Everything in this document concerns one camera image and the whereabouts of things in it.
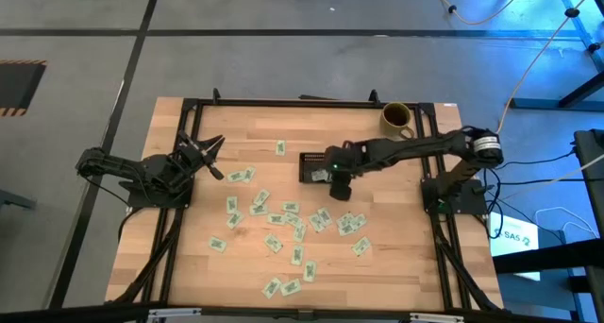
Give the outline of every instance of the yellow mug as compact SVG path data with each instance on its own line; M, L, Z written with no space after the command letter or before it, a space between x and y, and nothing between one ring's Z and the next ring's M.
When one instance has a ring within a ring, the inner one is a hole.
M387 137L412 139L415 136L409 127L411 111L404 103L391 102L384 107L379 116L379 129Z

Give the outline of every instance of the butcher block tabletop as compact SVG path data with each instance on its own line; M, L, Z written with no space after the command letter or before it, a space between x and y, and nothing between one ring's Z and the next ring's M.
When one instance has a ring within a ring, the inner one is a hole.
M143 157L172 151L182 102L183 98L158 98ZM461 127L456 105L434 106L441 132ZM349 201L331 198L328 185L298 182L301 152L324 152L326 147L342 145L344 140L381 137L380 112L205 106L197 139L226 137L216 166L225 176L250 166L256 168L256 174L249 183L229 183L226 179L216 180L206 168L197 173L192 202L184 212L169 303L196 307L443 310L433 236L419 187L419 159L401 161L353 179ZM428 119L422 121L426 135L430 135ZM413 119L411 128L416 129ZM276 155L277 140L286 142L285 156ZM457 161L458 158L445 156L446 168L452 168ZM430 163L431 170L436 171L435 160L430 159ZM265 202L269 213L284 213L281 205L285 201L299 203L298 215L308 225L302 243L294 241L294 227L269 224L266 215L249 214L249 206L261 189L270 192ZM245 216L235 229L227 226L228 196L238 197L238 209ZM324 207L334 223L317 233L309 216ZM368 222L357 232L340 236L335 219L348 212L363 213ZM148 260L158 216L158 209L144 209L126 223L107 300L121 295ZM456 215L456 220L466 268L489 299L501 306L484 227L472 216ZM283 244L278 253L264 243L269 233ZM209 247L212 236L226 242L223 253ZM357 257L351 247L365 236L371 247ZM291 264L294 245L304 247L302 266ZM302 280L308 260L317 262L313 282ZM163 267L162 263L156 273L151 299L159 298ZM450 265L448 277L453 301L459 307L459 288ZM287 297L277 292L268 299L262 289L273 278L283 283L300 279L302 290Z

